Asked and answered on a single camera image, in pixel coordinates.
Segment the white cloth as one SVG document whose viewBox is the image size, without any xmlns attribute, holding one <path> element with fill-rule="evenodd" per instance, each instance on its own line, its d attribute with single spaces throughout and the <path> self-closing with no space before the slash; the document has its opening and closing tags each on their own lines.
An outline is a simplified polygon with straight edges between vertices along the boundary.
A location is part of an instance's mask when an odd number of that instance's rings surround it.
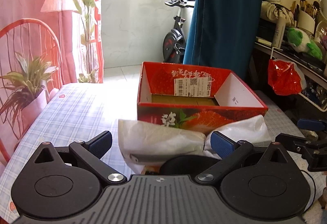
<svg viewBox="0 0 327 224">
<path fill-rule="evenodd" d="M 246 140 L 254 146 L 268 146 L 272 141 L 262 115 L 233 122 L 216 129 L 234 141 Z M 141 174 L 146 166 L 161 166 L 180 155 L 199 155 L 220 159 L 210 143 L 211 135 L 168 128 L 137 120 L 119 120 L 118 142 L 124 161 Z"/>
</svg>

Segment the red strawberry cardboard box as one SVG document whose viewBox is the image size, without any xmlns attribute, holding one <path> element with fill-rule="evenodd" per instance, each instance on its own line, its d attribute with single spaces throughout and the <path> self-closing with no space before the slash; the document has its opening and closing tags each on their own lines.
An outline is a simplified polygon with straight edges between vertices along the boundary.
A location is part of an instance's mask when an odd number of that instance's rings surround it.
<svg viewBox="0 0 327 224">
<path fill-rule="evenodd" d="M 268 107 L 232 70 L 143 62 L 139 121 L 209 134 L 223 125 L 265 115 Z"/>
</svg>

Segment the red plastic bag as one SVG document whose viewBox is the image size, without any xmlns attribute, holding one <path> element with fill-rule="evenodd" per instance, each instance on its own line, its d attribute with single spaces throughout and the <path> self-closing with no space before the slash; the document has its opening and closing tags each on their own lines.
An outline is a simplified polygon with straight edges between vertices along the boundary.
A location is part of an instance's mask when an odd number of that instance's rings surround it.
<svg viewBox="0 0 327 224">
<path fill-rule="evenodd" d="M 299 94 L 307 87 L 304 74 L 298 66 L 281 59 L 269 60 L 268 84 L 279 96 Z"/>
</svg>

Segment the green white plush toy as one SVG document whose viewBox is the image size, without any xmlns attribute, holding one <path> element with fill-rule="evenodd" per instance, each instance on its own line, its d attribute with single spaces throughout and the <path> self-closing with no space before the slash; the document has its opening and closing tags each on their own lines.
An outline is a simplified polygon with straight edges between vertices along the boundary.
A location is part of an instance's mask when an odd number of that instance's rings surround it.
<svg viewBox="0 0 327 224">
<path fill-rule="evenodd" d="M 321 49 L 317 44 L 301 29 L 298 28 L 289 28 L 287 31 L 288 43 L 292 48 L 300 53 L 307 53 L 309 56 L 312 56 L 320 61 L 323 59 L 323 54 Z"/>
</svg>

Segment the black exercise bike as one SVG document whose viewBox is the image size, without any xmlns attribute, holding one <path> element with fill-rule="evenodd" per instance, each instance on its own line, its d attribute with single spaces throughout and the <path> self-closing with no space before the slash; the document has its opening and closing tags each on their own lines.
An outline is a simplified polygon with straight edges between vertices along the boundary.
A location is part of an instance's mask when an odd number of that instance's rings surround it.
<svg viewBox="0 0 327 224">
<path fill-rule="evenodd" d="M 175 20 L 174 27 L 165 35 L 162 44 L 163 62 L 183 64 L 186 50 L 186 37 L 183 31 L 185 19 L 181 17 L 183 8 L 194 8 L 188 3 L 188 0 L 169 0 L 165 1 L 165 5 L 169 7 L 179 7 L 177 15 L 173 17 Z"/>
</svg>

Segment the dark teal curtain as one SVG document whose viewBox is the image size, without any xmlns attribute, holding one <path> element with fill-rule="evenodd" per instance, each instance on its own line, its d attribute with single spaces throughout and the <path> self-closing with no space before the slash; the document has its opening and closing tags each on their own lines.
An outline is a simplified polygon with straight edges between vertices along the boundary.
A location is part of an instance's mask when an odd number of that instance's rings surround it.
<svg viewBox="0 0 327 224">
<path fill-rule="evenodd" d="M 225 68 L 243 78 L 262 0 L 196 0 L 184 64 Z"/>
</svg>

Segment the white makeup brush holder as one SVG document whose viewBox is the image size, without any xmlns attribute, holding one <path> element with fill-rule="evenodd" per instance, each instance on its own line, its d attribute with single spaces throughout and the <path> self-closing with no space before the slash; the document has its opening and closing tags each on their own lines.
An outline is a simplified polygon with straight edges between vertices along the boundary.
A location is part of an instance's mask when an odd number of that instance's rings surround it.
<svg viewBox="0 0 327 224">
<path fill-rule="evenodd" d="M 306 31 L 310 35 L 313 35 L 315 29 L 315 21 L 309 14 L 300 10 L 298 15 L 297 27 Z"/>
</svg>

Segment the white spray bottle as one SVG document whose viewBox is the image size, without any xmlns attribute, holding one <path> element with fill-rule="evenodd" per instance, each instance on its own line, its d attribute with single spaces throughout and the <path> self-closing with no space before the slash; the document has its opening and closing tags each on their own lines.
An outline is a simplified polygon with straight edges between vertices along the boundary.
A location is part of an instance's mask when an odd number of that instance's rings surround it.
<svg viewBox="0 0 327 224">
<path fill-rule="evenodd" d="M 277 20 L 277 23 L 276 23 L 275 33 L 274 33 L 273 42 L 272 42 L 273 48 L 281 47 L 285 27 L 286 27 L 286 19 L 284 17 L 279 17 Z"/>
</svg>

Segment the pink printed backdrop curtain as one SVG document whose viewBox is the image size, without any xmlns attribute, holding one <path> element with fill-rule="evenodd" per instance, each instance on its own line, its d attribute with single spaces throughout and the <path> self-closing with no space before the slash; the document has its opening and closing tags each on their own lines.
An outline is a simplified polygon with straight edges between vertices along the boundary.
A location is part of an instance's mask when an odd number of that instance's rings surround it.
<svg viewBox="0 0 327 224">
<path fill-rule="evenodd" d="M 1 0 L 1 168 L 54 94 L 101 83 L 101 0 Z"/>
</svg>

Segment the round vanity mirror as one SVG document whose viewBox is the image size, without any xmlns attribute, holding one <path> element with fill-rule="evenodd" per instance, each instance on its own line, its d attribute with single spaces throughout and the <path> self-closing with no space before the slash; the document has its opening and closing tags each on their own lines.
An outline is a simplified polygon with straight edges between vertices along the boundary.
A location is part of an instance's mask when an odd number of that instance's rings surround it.
<svg viewBox="0 0 327 224">
<path fill-rule="evenodd" d="M 327 0 L 319 0 L 320 12 L 324 18 L 327 18 Z"/>
</svg>

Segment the beige drawstring bag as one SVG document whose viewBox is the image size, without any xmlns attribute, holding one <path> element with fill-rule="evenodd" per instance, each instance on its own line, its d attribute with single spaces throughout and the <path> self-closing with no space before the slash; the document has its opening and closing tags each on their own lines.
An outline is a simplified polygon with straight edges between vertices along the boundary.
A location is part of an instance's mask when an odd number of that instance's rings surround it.
<svg viewBox="0 0 327 224">
<path fill-rule="evenodd" d="M 260 17 L 275 24 L 278 18 L 283 17 L 286 20 L 286 26 L 294 25 L 294 16 L 291 10 L 278 3 L 262 1 Z"/>
</svg>

